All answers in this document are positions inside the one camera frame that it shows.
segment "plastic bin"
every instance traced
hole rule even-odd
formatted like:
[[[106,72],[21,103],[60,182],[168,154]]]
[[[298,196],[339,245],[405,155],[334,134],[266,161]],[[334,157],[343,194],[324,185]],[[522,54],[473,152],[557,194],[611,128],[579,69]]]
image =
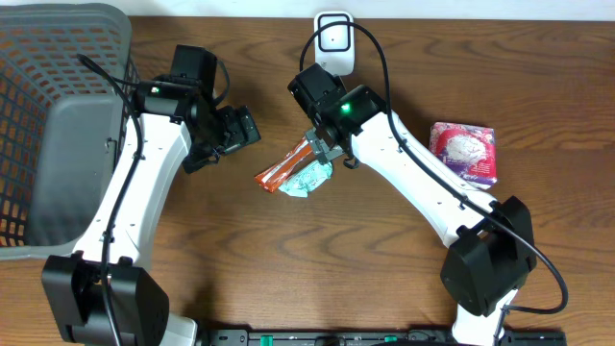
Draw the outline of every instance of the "plastic bin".
[[[0,260],[69,254],[91,222],[126,116],[76,54],[135,82],[131,36],[109,5],[0,7]]]

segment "pink box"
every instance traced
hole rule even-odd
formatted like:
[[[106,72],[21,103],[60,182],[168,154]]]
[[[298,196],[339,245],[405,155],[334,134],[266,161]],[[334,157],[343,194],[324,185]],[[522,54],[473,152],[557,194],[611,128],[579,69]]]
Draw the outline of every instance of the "pink box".
[[[493,129],[437,122],[430,151],[471,185],[487,189],[498,181]]]

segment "wooden table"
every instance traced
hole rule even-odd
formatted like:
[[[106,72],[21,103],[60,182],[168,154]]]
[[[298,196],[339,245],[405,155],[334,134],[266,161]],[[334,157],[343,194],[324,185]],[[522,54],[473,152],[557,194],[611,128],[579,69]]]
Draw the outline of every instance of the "wooden table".
[[[264,192],[253,176],[310,127],[286,91],[311,19],[134,17],[145,79],[175,45],[228,66],[229,101],[248,105],[263,140],[195,174],[179,172],[156,237],[152,275],[177,313],[254,329],[450,325],[440,239],[367,167],[336,163],[307,199]],[[561,328],[570,345],[615,339],[615,25],[581,22],[359,20],[381,42],[393,109],[422,142],[435,121],[496,130],[500,181],[530,208],[537,245],[570,288],[564,313],[512,313],[514,328]],[[313,52],[308,53],[309,61]],[[382,95],[374,47],[357,34],[348,87]],[[0,263],[0,344],[60,344],[39,277],[43,261]],[[517,303],[559,300],[539,264]]]

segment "white background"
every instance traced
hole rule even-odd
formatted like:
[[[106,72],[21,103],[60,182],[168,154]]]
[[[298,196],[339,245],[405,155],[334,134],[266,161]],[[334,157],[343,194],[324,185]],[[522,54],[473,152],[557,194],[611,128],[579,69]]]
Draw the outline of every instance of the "white background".
[[[0,0],[3,5],[102,2],[128,15],[615,20],[615,0]]]

